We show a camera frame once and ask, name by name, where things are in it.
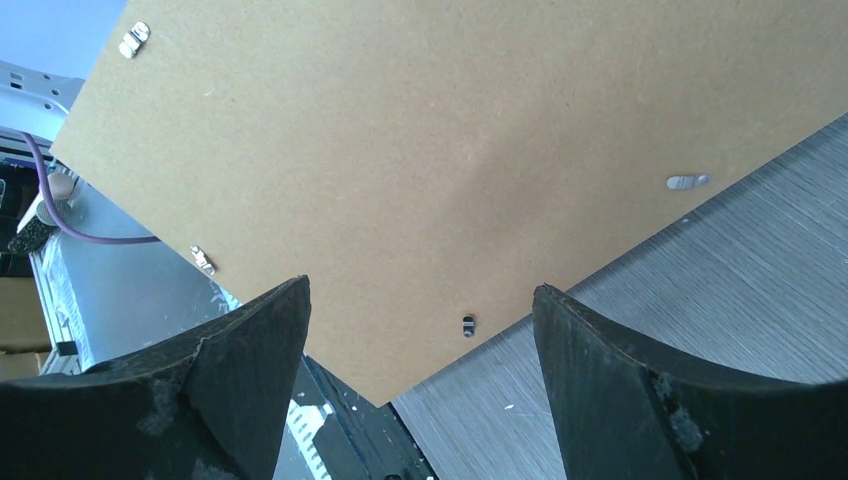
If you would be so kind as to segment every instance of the cardboard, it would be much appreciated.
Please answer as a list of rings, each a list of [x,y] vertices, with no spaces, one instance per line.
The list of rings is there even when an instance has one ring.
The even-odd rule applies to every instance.
[[[307,352],[382,404],[848,110],[846,24],[842,0],[130,0],[52,152],[242,301],[308,274]]]
[[[50,350],[38,289],[31,278],[0,278],[0,352]]]
[[[41,369],[38,353],[0,354],[0,382],[34,377]]]

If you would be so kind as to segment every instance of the black object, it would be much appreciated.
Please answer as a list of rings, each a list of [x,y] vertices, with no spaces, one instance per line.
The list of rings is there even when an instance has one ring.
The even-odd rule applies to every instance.
[[[0,163],[0,217],[20,219],[37,194],[35,170]]]
[[[717,365],[550,286],[536,346],[568,478],[826,479],[848,472],[848,381]]]
[[[55,348],[60,357],[69,357],[71,355],[79,354],[76,342],[56,342]]]
[[[466,315],[462,318],[462,334],[465,338],[471,338],[474,336],[474,330],[476,330],[477,322],[474,321],[474,317],[471,315]]]
[[[67,220],[73,212],[71,205],[65,200],[56,200],[56,209],[62,215],[62,218]],[[51,224],[52,217],[47,212],[47,207],[42,203],[36,209],[36,212],[43,211],[46,217],[45,221],[41,221],[39,215],[30,219],[24,228],[21,229],[12,240],[9,241],[6,249],[15,255],[28,255],[41,248],[50,235],[57,229],[55,224]]]
[[[270,479],[309,281],[77,376],[0,383],[4,479]]]
[[[436,478],[391,404],[375,407],[311,358],[304,358],[293,397],[300,405],[333,407],[312,439],[331,478]]]

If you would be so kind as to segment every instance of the brushed metal surface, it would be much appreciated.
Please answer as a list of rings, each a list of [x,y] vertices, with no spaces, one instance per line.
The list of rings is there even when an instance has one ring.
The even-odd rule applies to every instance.
[[[569,293],[694,355],[812,383],[848,376],[847,292],[848,115]],[[443,479],[565,478],[527,319],[394,405]]]

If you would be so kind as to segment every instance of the purple cable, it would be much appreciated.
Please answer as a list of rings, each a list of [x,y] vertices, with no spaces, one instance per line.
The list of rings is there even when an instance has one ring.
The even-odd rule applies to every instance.
[[[95,237],[93,235],[82,233],[65,223],[65,219],[59,214],[59,209],[56,208],[56,202],[53,200],[53,193],[50,191],[50,183],[47,181],[47,165],[45,165],[44,156],[41,155],[41,150],[38,148],[38,144],[35,143],[35,139],[32,138],[32,135],[26,132],[20,132],[20,134],[32,152],[32,158],[35,161],[35,171],[38,172],[38,186],[41,187],[41,193],[44,197],[44,205],[47,207],[47,211],[50,213],[50,216],[53,217],[53,221],[56,222],[56,226],[58,226],[63,232],[74,238],[102,245],[137,245],[139,243],[154,243],[161,241],[157,237]]]

